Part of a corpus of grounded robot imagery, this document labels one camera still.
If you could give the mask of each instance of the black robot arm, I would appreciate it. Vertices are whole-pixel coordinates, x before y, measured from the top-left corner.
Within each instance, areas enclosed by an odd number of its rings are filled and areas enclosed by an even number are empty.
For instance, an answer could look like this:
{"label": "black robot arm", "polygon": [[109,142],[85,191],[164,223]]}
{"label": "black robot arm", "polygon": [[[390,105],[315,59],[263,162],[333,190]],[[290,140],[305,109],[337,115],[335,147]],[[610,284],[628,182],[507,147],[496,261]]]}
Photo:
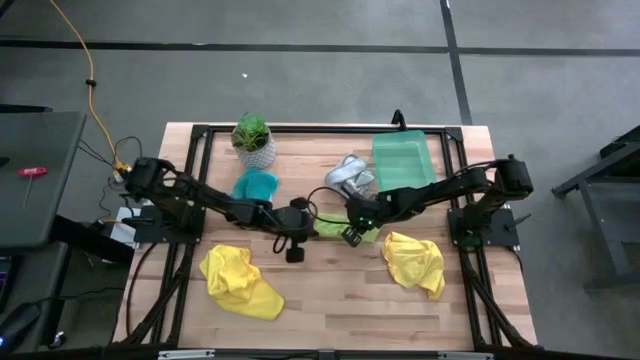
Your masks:
{"label": "black robot arm", "polygon": [[[177,230],[190,231],[195,226],[194,206],[214,210],[225,219],[243,229],[263,231],[291,239],[287,261],[304,259],[304,250],[298,247],[314,234],[313,218],[302,206],[273,209],[269,201],[234,199],[210,186],[199,183],[193,176],[177,171],[167,161],[139,158],[126,176],[125,189],[136,200],[148,199],[157,207],[163,221]],[[125,220],[134,227],[147,219]]]}
{"label": "black robot arm", "polygon": [[[486,171],[495,169],[495,181],[487,179]],[[346,203],[351,226],[343,238],[357,246],[361,234],[384,224],[406,221],[421,214],[427,207],[467,194],[484,193],[478,202],[463,209],[460,226],[478,236],[491,225],[491,216],[506,201],[522,200],[533,191],[533,185],[524,162],[513,156],[490,162],[469,165],[451,177],[413,189],[401,188],[380,192],[373,199],[360,194],[349,194]]]}

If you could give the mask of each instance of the green tray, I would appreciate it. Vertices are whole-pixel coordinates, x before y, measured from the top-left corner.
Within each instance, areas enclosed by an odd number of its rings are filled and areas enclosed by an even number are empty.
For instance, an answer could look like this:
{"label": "green tray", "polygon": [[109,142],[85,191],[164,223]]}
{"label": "green tray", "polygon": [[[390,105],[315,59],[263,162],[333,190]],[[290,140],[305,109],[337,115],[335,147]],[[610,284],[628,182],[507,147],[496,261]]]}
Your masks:
{"label": "green tray", "polygon": [[373,159],[380,191],[419,188],[436,181],[427,137],[422,131],[374,135]]}

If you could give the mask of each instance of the blue sponge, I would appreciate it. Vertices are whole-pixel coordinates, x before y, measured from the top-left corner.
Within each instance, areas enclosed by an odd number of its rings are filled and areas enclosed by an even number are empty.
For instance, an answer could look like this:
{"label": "blue sponge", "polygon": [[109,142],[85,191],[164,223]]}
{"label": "blue sponge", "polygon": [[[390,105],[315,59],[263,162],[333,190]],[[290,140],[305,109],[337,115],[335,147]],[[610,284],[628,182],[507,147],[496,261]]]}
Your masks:
{"label": "blue sponge", "polygon": [[277,189],[278,178],[275,175],[250,168],[236,182],[231,197],[271,201]]}

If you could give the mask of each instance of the yellow cloth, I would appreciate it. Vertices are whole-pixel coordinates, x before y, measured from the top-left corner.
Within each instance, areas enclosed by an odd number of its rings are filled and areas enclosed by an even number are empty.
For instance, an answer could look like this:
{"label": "yellow cloth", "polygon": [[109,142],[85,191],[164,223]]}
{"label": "yellow cloth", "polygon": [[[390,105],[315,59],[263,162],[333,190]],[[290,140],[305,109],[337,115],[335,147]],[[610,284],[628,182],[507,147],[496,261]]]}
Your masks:
{"label": "yellow cloth", "polygon": [[444,288],[444,262],[436,244],[391,232],[384,240],[382,255],[398,284],[406,288],[418,285],[427,289],[429,299],[440,298]]}
{"label": "yellow cloth", "polygon": [[274,320],[282,311],[284,299],[249,264],[251,251],[217,245],[200,263],[207,279],[207,292],[221,308],[262,320]]}

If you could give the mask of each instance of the orange cable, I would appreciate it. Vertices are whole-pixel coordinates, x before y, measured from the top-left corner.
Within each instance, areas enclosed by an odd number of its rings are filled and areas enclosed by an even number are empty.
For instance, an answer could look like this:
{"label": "orange cable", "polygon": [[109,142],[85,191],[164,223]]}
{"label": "orange cable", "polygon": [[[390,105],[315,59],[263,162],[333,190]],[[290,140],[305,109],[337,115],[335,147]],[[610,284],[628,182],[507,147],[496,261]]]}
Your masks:
{"label": "orange cable", "polygon": [[[67,16],[64,14],[62,9],[60,9],[60,7],[58,7],[58,5],[55,3],[55,1],[54,0],[49,0],[49,2],[51,3],[51,5],[53,5],[54,8],[56,8],[56,10],[58,11],[58,14],[60,14],[60,16],[62,16],[62,19],[67,23],[67,25],[69,25],[69,28],[71,28],[71,30],[74,32],[74,34],[76,34],[76,37],[80,41],[80,44],[82,44],[82,48],[84,49],[84,52],[87,54],[87,59],[89,60],[89,80],[94,81],[94,78],[93,78],[93,74],[94,74],[93,59],[91,58],[91,53],[89,52],[89,49],[87,49],[87,45],[84,43],[84,40],[82,39],[82,36],[80,36],[80,33],[78,32],[78,30],[76,30],[76,28],[73,26],[71,21],[69,21]],[[111,135],[109,135],[109,131],[107,131],[107,128],[104,126],[104,124],[102,124],[102,121],[100,120],[100,117],[98,116],[98,114],[96,114],[96,111],[93,108],[93,85],[89,85],[89,111],[91,112],[91,115],[96,120],[96,122],[98,123],[98,125],[100,126],[100,128],[104,132],[104,135],[107,138],[107,142],[109,143],[109,147],[111,148],[111,152],[113,153],[113,157],[115,158],[115,161],[116,161],[116,168],[120,169],[120,168],[125,167],[125,165],[118,158],[118,155],[116,153],[116,149],[113,146],[113,142],[111,141]]]}

